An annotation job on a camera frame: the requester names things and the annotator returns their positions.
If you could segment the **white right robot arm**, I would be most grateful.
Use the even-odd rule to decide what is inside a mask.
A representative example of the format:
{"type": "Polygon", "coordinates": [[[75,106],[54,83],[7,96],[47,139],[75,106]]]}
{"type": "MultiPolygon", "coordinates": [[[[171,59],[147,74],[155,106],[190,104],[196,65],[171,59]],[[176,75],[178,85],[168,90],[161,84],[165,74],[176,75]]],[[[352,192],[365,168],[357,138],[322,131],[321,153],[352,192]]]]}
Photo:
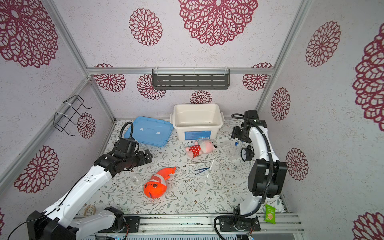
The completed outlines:
{"type": "Polygon", "coordinates": [[[242,161],[255,161],[247,180],[250,194],[235,209],[236,216],[247,218],[256,214],[267,199],[281,193],[288,167],[273,150],[267,123],[259,119],[256,110],[232,114],[231,117],[243,121],[232,131],[233,139],[248,144],[240,151],[242,161]]]}

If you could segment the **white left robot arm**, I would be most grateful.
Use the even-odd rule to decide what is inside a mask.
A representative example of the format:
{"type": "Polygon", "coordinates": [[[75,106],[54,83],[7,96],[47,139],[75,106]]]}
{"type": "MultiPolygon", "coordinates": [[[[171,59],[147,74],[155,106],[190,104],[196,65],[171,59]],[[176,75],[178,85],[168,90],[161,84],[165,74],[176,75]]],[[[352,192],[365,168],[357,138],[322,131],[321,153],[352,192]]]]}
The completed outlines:
{"type": "Polygon", "coordinates": [[[114,149],[100,156],[90,170],[62,198],[43,212],[27,218],[30,240],[82,240],[99,231],[120,232],[126,226],[124,213],[107,207],[98,214],[75,220],[83,205],[118,173],[151,163],[149,150],[140,150],[135,139],[120,139],[114,149]]]}

